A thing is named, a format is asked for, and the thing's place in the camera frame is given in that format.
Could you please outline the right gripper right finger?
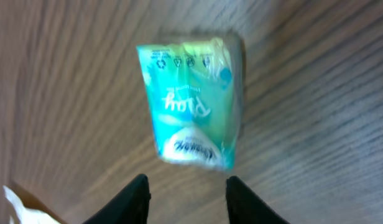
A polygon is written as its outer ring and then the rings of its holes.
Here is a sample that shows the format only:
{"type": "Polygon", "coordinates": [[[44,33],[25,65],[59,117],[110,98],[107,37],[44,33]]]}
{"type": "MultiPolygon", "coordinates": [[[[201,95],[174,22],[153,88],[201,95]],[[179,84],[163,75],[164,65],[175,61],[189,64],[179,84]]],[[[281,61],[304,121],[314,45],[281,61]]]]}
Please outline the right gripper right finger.
{"type": "Polygon", "coordinates": [[[288,224],[235,175],[226,180],[226,204],[230,224],[288,224]]]}

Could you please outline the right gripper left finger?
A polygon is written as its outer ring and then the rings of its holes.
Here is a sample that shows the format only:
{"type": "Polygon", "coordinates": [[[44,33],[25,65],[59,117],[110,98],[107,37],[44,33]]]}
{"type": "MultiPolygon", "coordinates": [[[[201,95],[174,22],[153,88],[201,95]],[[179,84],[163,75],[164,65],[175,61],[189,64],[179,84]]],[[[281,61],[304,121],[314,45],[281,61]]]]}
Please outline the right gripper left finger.
{"type": "Polygon", "coordinates": [[[150,200],[148,177],[138,174],[84,224],[146,224],[150,200]]]}

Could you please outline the teal tissue pack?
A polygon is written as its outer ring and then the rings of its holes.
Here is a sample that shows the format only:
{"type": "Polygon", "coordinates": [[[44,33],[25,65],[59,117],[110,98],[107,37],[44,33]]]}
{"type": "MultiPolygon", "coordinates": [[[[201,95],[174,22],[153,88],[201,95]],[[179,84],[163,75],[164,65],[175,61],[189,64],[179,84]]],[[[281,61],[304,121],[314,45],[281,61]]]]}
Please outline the teal tissue pack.
{"type": "Polygon", "coordinates": [[[158,157],[172,164],[232,169],[242,120],[240,38],[208,36],[136,50],[158,157]]]}

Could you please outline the beige snack pouch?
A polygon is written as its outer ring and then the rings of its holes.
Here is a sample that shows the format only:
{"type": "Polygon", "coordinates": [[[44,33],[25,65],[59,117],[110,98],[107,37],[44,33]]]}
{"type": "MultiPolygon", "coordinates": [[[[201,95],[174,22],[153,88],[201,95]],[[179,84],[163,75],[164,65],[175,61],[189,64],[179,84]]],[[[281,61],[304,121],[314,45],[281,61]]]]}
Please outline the beige snack pouch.
{"type": "Polygon", "coordinates": [[[11,182],[9,185],[3,185],[2,189],[9,205],[10,224],[67,223],[35,195],[19,184],[11,182]]]}

